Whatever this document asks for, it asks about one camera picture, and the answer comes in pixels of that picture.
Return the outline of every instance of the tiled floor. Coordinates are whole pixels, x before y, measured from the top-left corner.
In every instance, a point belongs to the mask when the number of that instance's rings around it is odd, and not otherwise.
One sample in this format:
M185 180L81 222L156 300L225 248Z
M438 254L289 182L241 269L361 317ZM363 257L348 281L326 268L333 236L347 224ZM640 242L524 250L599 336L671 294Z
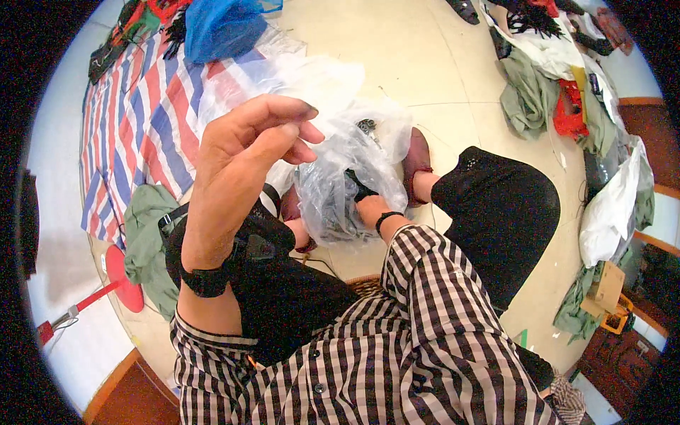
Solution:
M526 141L508 129L498 103L505 79L488 28L465 23L444 0L286 0L277 20L289 36L309 44L309 55L363 63L366 81L360 94L387 94L412 111L430 144L435 173L447 173L459 153L478 146L528 163L555 184L562 206L557 233L500 320L511 336L528 329L528 346L567 370L586 342L567 345L570 335L557 335L551 323L580 267L583 155L571 140L554 132ZM558 160L560 153L566 169ZM418 222L440 231L450 223L436 207L424 206L415 213ZM95 258L103 248L95 242ZM351 250L319 249L312 258L325 259L340 278L349 279L379 273L384 253L384 244L377 242L359 251L359 264ZM168 378L174 353L167 324L149 307L140 314L123 308L120 317L151 367L161 379Z

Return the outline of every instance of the wicker stool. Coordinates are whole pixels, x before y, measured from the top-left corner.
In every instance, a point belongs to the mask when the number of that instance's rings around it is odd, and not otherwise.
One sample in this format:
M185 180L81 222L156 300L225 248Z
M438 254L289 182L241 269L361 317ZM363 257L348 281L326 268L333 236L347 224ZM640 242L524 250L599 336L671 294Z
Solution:
M380 275L355 277L345 282L359 296L371 296L382 292Z

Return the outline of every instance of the red shoe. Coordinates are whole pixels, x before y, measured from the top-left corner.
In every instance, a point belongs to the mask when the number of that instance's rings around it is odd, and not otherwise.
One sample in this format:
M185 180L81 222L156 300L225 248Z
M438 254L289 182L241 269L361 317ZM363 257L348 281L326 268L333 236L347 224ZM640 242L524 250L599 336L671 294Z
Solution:
M423 133L415 127L411 129L409 153L406 154L406 158L401 162L401 165L404 168L404 189L406 189L406 195L409 199L409 208L427 204L427 202L416 198L413 191L413 177L416 171L432 173L430 148Z
M298 207L299 203L300 199L297 196L295 185L293 185L290 187L290 189L288 189L288 192L286 192L281 197L281 217L284 219L284 223L300 218L301 214L300 208ZM299 252L300 254L306 254L316 249L317 246L318 245L316 244L316 241L309 237L309 242L307 242L307 245L301 248L295 248L295 251Z

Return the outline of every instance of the wall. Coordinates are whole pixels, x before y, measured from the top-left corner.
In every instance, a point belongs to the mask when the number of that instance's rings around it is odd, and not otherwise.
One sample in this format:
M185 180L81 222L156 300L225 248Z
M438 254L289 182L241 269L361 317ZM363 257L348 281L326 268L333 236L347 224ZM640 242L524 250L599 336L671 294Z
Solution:
M585 411L593 419L595 425L612 425L621 420L621 416L609 404L609 401L583 376L583 373L579 373L571 385L583 392Z
M593 16L597 15L598 7L607 6L602 0L575 1ZM630 56L616 49L609 56L598 58L619 97L661 97L654 74L637 46Z
M680 248L680 200L654 193L654 224L642 233Z
M95 12L99 23L90 19L84 25L56 68L33 123L28 167L37 177L40 240L37 274L28 288L36 325L57 319L101 287L80 228L80 128L90 53L105 41L105 25L116 21L121 7L121 0L107 0ZM56 381L83 411L133 344L108 297L87 307L79 319L58 331L45 353Z

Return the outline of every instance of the finger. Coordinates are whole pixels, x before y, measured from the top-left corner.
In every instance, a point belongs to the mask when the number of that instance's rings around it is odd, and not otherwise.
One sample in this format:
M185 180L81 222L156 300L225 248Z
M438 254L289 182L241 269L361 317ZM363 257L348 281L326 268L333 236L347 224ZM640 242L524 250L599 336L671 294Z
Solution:
M312 144L318 144L324 141L326 138L323 133L321 133L314 124L309 121L304 121L300 123L300 136L301 139L308 141Z
M293 122L267 129L239 157L255 168L269 170L296 142L304 144L298 139L299 134L299 124Z
M255 135L274 126L315 118L315 107L300 99L278 95L260 95L234 108L224 117L236 131Z
M283 156L283 160L293 165L301 163L312 163L316 160L316 154L305 144L304 141L297 139L293 146Z

